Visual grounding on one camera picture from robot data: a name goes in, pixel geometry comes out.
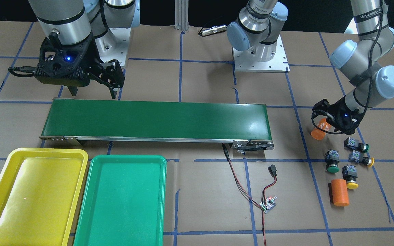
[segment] metal post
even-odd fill
[[[174,28],[180,31],[188,31],[188,2],[189,0],[175,0],[175,23]]]

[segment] cable connector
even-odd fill
[[[271,165],[268,167],[268,171],[270,172],[270,174],[272,175],[272,177],[275,177],[276,174],[276,166],[275,165]]]

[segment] yellow tray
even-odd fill
[[[0,175],[0,246],[66,245],[87,162],[83,150],[11,152]]]

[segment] orange cap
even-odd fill
[[[334,179],[331,181],[332,202],[335,206],[348,206],[349,195],[347,194],[346,181],[344,179]]]
[[[328,122],[326,122],[326,118],[321,119],[317,126],[325,131],[329,131],[331,128]],[[322,140],[325,137],[325,135],[326,132],[322,132],[317,128],[314,128],[313,131],[311,131],[311,137],[313,137],[316,140]]]

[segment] table surface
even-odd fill
[[[349,190],[348,207],[331,204],[328,183],[341,173],[327,173],[324,163],[324,153],[334,149],[340,168],[347,164],[347,136],[317,141],[309,135],[311,107],[323,98],[333,103],[353,89],[328,56],[358,37],[283,31],[289,73],[235,73],[226,34],[197,32],[171,26],[132,30],[126,81],[117,100],[266,104],[275,149],[231,151],[231,158],[239,181],[256,200],[272,182],[267,167],[278,168],[278,182],[266,192],[278,197],[265,217],[269,245],[394,245],[394,98],[369,110],[352,136],[369,143],[376,161],[373,168],[356,165],[359,188]],[[0,22],[0,171],[19,147],[74,148],[39,140],[53,98],[111,100],[107,88],[94,82],[72,97],[61,86],[10,75],[9,66],[37,64],[43,38],[38,23]],[[394,65],[394,49],[379,63]],[[220,144],[89,141],[83,149],[89,158],[159,154],[168,159],[164,245],[263,245],[261,212],[237,190]]]

